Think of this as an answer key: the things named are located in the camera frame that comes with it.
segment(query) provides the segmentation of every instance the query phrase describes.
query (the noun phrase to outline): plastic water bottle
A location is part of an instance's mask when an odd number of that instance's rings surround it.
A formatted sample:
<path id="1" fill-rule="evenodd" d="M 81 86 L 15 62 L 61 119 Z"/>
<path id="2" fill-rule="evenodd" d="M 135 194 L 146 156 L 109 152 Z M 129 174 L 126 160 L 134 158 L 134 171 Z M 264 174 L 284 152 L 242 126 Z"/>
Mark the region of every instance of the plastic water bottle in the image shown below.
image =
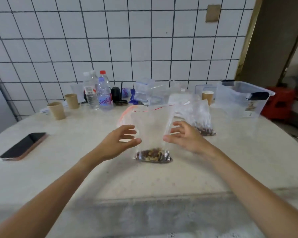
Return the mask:
<path id="1" fill-rule="evenodd" d="M 106 76 L 106 71 L 103 70 L 100 71 L 100 77 L 98 78 L 97 95 L 101 109 L 113 108 L 110 83 Z"/>
<path id="2" fill-rule="evenodd" d="M 92 78 L 91 72 L 84 72 L 85 81 L 83 83 L 85 95 L 89 107 L 91 109 L 99 109 L 99 101 L 97 97 L 97 79 Z"/>

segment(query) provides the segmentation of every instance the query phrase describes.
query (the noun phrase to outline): white table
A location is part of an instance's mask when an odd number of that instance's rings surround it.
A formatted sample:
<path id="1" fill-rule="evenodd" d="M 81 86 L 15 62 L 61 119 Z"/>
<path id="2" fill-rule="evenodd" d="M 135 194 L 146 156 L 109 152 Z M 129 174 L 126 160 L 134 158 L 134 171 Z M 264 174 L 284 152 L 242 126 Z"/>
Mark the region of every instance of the white table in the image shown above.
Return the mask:
<path id="1" fill-rule="evenodd" d="M 116 128 L 126 107 L 28 117 L 0 134 L 0 155 L 32 132 L 49 137 L 26 158 L 0 161 L 0 222 L 61 176 Z M 216 136 L 206 137 L 237 164 L 298 207 L 298 143 L 260 117 L 229 120 L 211 109 Z M 251 221 L 223 181 L 201 159 L 168 145 L 169 164 L 139 162 L 129 150 L 86 178 L 48 237 L 146 235 L 215 228 Z"/>

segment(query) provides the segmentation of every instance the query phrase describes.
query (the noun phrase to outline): red plastic stool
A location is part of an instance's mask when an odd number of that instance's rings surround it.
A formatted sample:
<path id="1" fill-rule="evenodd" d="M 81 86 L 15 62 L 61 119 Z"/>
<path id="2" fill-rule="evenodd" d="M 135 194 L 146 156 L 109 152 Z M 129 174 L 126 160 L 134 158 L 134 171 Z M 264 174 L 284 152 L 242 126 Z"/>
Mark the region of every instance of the red plastic stool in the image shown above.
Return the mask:
<path id="1" fill-rule="evenodd" d="M 296 96 L 295 91 L 283 87 L 268 87 L 267 89 L 274 91 L 276 94 L 269 97 L 261 114 L 268 119 L 287 120 Z"/>

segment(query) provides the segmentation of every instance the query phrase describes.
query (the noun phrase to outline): right hand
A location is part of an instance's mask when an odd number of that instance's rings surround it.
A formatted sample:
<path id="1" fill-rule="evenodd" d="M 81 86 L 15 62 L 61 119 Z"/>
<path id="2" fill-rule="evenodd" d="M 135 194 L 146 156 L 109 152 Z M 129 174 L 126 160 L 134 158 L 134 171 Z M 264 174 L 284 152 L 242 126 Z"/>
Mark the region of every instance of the right hand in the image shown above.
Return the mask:
<path id="1" fill-rule="evenodd" d="M 185 121 L 175 121 L 170 135 L 164 135 L 163 140 L 168 143 L 178 144 L 181 147 L 199 155 L 206 155 L 210 158 L 216 155 L 218 148 L 204 139 L 201 134 Z"/>

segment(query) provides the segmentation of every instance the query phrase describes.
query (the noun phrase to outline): kraft paper cup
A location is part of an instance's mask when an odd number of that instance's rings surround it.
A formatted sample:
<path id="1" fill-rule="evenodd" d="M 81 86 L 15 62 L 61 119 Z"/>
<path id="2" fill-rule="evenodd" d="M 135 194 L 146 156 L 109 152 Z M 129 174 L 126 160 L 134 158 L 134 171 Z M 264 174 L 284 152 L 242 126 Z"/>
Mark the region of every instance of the kraft paper cup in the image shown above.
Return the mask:
<path id="1" fill-rule="evenodd" d="M 208 91 L 208 90 L 202 92 L 202 100 L 207 99 L 209 106 L 212 104 L 213 94 L 214 94 L 213 91 Z"/>
<path id="2" fill-rule="evenodd" d="M 69 105 L 69 109 L 77 109 L 79 108 L 77 94 L 65 94 L 65 99 L 67 104 Z"/>
<path id="3" fill-rule="evenodd" d="M 64 108 L 61 102 L 53 102 L 48 104 L 48 108 L 53 114 L 55 120 L 65 119 Z"/>

